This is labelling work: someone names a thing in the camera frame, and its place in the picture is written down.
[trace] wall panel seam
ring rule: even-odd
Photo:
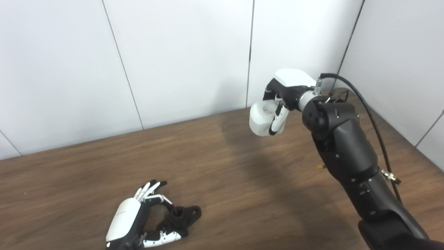
[[[107,15],[108,24],[110,25],[111,33],[112,33],[112,36],[113,36],[113,39],[114,39],[115,46],[117,48],[117,52],[119,54],[120,62],[122,63],[123,72],[125,72],[125,77],[127,79],[128,87],[130,88],[131,96],[132,96],[133,101],[134,101],[134,106],[136,108],[137,115],[139,116],[140,125],[142,126],[142,129],[145,129],[143,127],[142,118],[140,117],[139,109],[137,108],[137,103],[136,103],[136,99],[134,98],[134,94],[133,94],[133,90],[131,88],[130,80],[128,79],[127,70],[125,69],[125,65],[123,64],[123,60],[122,60],[122,56],[120,54],[119,46],[117,45],[117,40],[115,39],[114,30],[112,29],[111,21],[110,21],[110,18],[108,16],[108,11],[107,11],[107,8],[105,6],[105,2],[103,0],[102,0],[102,4],[103,4],[103,9],[105,10],[105,13]]]

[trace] robotic hand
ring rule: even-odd
[[[187,229],[200,218],[201,210],[198,206],[174,207],[164,195],[154,194],[166,184],[166,181],[152,180],[119,205],[106,235],[107,250],[139,250],[188,236]],[[156,231],[144,233],[151,208],[157,204],[164,205],[170,214]]]

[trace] white cylindrical object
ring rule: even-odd
[[[259,101],[253,104],[250,108],[250,129],[259,136],[269,136],[268,132],[271,122],[276,115],[278,104],[274,100]],[[276,134],[279,134],[284,129],[285,122]]]
[[[299,110],[301,112],[304,111],[305,105],[307,105],[307,103],[315,97],[316,95],[313,93],[313,90],[309,90],[303,93],[302,96],[299,98]]]

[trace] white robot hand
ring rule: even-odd
[[[140,187],[134,197],[124,200],[111,222],[106,235],[107,250],[139,250],[160,246],[179,240],[188,235],[190,227],[201,216],[197,206],[174,207],[173,203],[161,194],[154,194],[166,181],[152,180]],[[151,207],[164,205],[170,212],[157,231],[143,232]]]
[[[288,113],[302,111],[309,100],[319,94],[320,85],[307,73],[297,69],[280,69],[267,85],[262,101],[250,109],[250,128],[259,136],[282,132]]]

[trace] robot finger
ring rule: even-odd
[[[141,201],[142,197],[144,196],[145,192],[150,188],[150,186],[152,186],[154,183],[156,183],[156,180],[152,180],[150,182],[147,182],[142,189],[140,190],[140,192],[138,193],[138,195],[135,197],[137,200]]]
[[[141,187],[137,189],[136,193],[134,194],[134,198],[136,198],[139,195],[140,191],[142,191]]]

